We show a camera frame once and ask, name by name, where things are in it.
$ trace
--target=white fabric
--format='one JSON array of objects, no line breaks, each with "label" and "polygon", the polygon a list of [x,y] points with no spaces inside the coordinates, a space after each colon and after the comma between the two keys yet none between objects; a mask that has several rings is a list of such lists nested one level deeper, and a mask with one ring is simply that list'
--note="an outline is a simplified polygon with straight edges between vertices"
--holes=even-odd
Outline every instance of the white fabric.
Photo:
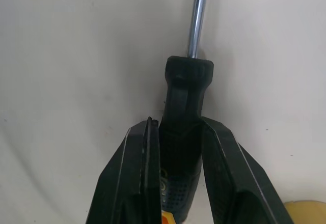
[{"label": "white fabric", "polygon": [[[0,223],[84,223],[130,126],[160,119],[193,0],[0,0]],[[203,114],[284,201],[326,201],[326,0],[207,0]],[[201,179],[187,223],[212,223]]]}]

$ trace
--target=screwdriver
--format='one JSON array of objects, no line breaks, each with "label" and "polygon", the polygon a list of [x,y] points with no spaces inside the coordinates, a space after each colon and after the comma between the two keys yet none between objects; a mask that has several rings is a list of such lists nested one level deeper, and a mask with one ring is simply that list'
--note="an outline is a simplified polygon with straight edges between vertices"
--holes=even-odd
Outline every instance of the screwdriver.
[{"label": "screwdriver", "polygon": [[161,207],[185,221],[201,172],[201,110],[213,63],[197,58],[206,0],[194,0],[187,57],[168,58],[166,104],[159,126]]}]

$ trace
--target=screwdriver handle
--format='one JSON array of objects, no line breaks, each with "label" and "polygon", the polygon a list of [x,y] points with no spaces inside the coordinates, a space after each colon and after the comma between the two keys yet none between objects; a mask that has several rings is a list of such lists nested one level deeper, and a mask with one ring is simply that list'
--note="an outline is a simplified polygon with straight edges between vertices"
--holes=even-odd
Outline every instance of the screwdriver handle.
[{"label": "screwdriver handle", "polygon": [[165,77],[168,92],[159,127],[162,209],[176,223],[187,217],[201,170],[201,110],[214,64],[171,56]]}]

